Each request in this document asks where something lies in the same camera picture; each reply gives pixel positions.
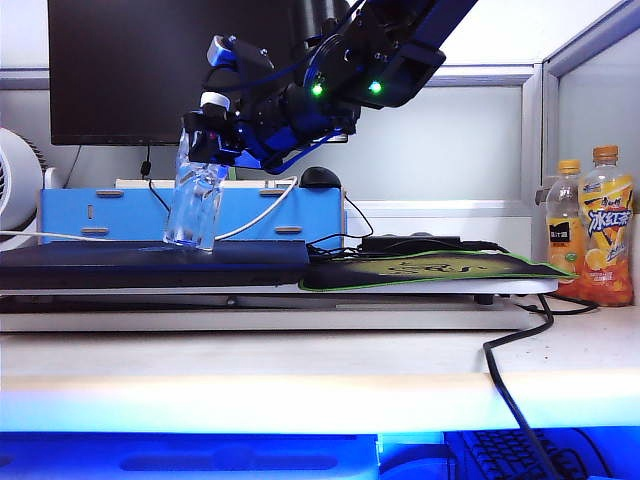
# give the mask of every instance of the black monitor screen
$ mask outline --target black monitor screen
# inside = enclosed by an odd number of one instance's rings
[[[49,0],[56,145],[173,144],[215,34],[290,62],[291,0]]]

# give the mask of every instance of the mouse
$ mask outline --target mouse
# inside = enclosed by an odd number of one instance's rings
[[[328,168],[309,167],[300,178],[301,188],[341,188],[338,176]]]

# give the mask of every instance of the white fan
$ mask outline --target white fan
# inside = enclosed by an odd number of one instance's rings
[[[0,230],[35,232],[38,195],[46,169],[29,141],[0,128]],[[0,251],[35,243],[27,236],[0,236]]]

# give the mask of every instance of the green-edged mouse pad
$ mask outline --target green-edged mouse pad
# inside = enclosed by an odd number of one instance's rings
[[[343,290],[397,283],[471,278],[573,278],[545,263],[507,253],[434,251],[398,257],[312,263],[304,290]]]

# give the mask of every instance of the black keyboard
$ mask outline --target black keyboard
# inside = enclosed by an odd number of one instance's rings
[[[540,430],[535,432],[562,478],[566,480],[586,480],[588,478],[582,460],[574,450],[555,445]],[[464,460],[466,463],[473,462],[476,467],[473,470],[478,478],[487,480],[546,479],[533,453],[533,447],[520,430],[462,432],[459,436],[467,453]]]

